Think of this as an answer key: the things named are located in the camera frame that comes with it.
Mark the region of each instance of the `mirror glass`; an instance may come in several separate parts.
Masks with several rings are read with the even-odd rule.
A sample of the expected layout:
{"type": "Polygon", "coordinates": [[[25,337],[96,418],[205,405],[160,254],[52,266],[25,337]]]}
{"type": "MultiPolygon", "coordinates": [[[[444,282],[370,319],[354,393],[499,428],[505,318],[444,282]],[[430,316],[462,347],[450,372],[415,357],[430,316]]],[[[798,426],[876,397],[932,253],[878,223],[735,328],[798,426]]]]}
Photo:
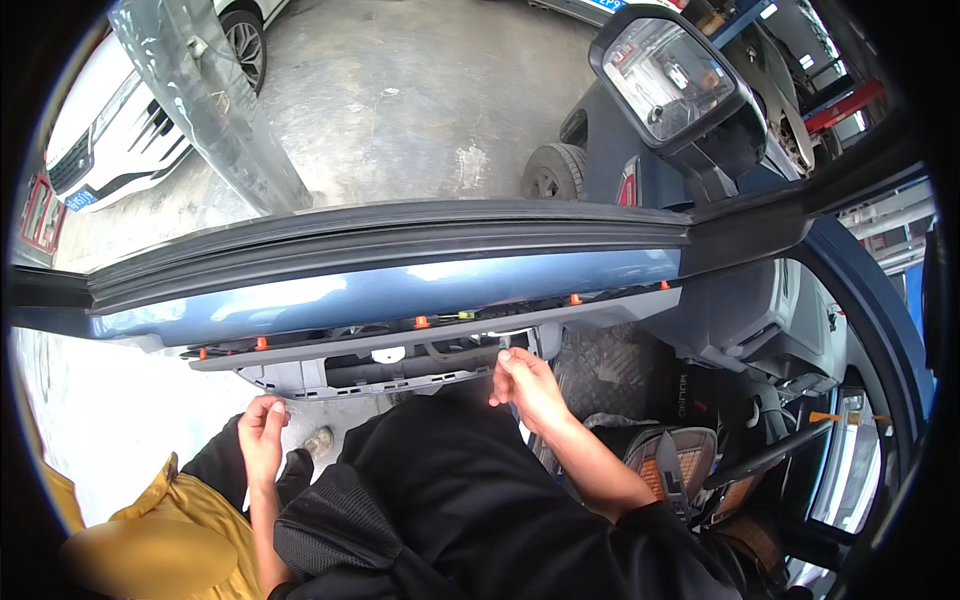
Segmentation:
{"type": "Polygon", "coordinates": [[[665,142],[736,89],[707,48],[673,21],[637,19],[607,49],[603,69],[640,122],[665,142]]]}
{"type": "Polygon", "coordinates": [[[866,393],[858,388],[844,388],[840,391],[840,396],[849,411],[863,410],[863,403],[867,397],[866,393]]]}

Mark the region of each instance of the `license plate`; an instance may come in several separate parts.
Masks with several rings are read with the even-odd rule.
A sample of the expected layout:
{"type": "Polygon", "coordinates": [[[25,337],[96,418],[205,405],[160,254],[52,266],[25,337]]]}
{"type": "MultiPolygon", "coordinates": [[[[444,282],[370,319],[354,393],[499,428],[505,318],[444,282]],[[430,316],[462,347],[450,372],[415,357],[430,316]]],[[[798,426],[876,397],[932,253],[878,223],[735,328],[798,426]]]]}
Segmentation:
{"type": "Polygon", "coordinates": [[[590,4],[603,7],[611,12],[617,12],[620,10],[620,7],[627,4],[624,0],[588,0],[588,2],[590,2],[590,4]]]}
{"type": "Polygon", "coordinates": [[[88,204],[93,204],[97,202],[97,197],[86,191],[85,189],[80,190],[73,196],[66,199],[66,207],[70,210],[80,210],[88,204]]]}

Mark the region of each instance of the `car headlight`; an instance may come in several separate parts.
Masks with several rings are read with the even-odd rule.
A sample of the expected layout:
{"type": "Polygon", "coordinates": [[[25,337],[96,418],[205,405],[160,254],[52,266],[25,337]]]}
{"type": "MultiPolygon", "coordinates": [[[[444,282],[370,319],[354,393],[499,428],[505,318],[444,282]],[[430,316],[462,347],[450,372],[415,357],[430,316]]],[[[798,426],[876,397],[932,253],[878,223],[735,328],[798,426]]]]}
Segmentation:
{"type": "Polygon", "coordinates": [[[107,101],[107,105],[100,111],[96,120],[90,125],[91,144],[95,144],[97,140],[100,139],[100,136],[103,135],[107,127],[109,127],[110,122],[113,121],[113,118],[120,112],[120,108],[126,104],[142,81],[140,74],[133,71],[130,76],[120,84],[120,87],[117,88],[113,96],[107,101]]]}

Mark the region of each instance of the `concrete floor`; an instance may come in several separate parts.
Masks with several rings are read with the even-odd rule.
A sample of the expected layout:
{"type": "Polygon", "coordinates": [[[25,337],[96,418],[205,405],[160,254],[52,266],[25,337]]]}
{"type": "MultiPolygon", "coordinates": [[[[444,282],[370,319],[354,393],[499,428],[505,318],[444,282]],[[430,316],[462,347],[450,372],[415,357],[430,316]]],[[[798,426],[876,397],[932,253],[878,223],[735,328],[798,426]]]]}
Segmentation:
{"type": "MultiPolygon", "coordinates": [[[[518,197],[527,157],[554,142],[593,80],[592,27],[523,0],[294,0],[267,32],[260,105],[326,205],[518,197]]],[[[64,222],[55,267],[89,272],[253,212],[197,155],[157,187],[64,222]]],[[[258,390],[137,348],[18,330],[47,461],[77,484],[87,524],[133,502],[174,450],[189,460],[258,390]]],[[[291,402],[285,448],[343,434],[383,397],[291,402]]]]}
{"type": "MultiPolygon", "coordinates": [[[[596,31],[523,0],[293,0],[266,33],[260,106],[324,205],[518,197],[594,79],[596,31]]],[[[254,216],[194,154],[153,189],[68,214],[55,266],[89,272],[254,216]]]]}

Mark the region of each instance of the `finger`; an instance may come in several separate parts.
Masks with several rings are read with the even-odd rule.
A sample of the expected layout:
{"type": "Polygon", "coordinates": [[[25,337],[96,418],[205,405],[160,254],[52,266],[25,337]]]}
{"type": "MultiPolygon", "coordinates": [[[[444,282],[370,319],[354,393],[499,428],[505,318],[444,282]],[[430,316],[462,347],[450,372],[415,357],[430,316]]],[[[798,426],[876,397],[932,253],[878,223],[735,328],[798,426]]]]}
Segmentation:
{"type": "Polygon", "coordinates": [[[510,399],[510,375],[499,365],[493,370],[493,396],[500,403],[510,399]]]}
{"type": "Polygon", "coordinates": [[[287,407],[283,400],[276,398],[274,404],[267,411],[267,423],[263,426],[263,437],[267,441],[280,441],[280,429],[283,428],[283,422],[286,419],[287,407]]]}
{"type": "Polygon", "coordinates": [[[251,400],[243,417],[247,420],[247,425],[250,427],[262,427],[264,424],[263,418],[267,415],[267,411],[269,411],[274,402],[279,399],[277,396],[257,396],[251,400]]]}
{"type": "Polygon", "coordinates": [[[550,365],[546,364],[546,361],[543,360],[542,358],[539,358],[538,356],[534,356],[533,354],[531,354],[530,351],[527,350],[527,348],[520,348],[518,346],[514,346],[512,348],[508,348],[507,351],[510,352],[510,354],[514,356],[514,358],[518,358],[523,362],[525,362],[527,364],[527,367],[530,369],[530,371],[534,375],[538,377],[543,377],[548,373],[550,373],[551,375],[553,374],[553,371],[550,370],[550,365]]]}
{"type": "Polygon", "coordinates": [[[512,356],[506,350],[500,350],[496,357],[497,363],[503,365],[503,369],[514,379],[515,385],[528,387],[536,385],[534,375],[530,372],[530,367],[522,358],[512,356]]]}

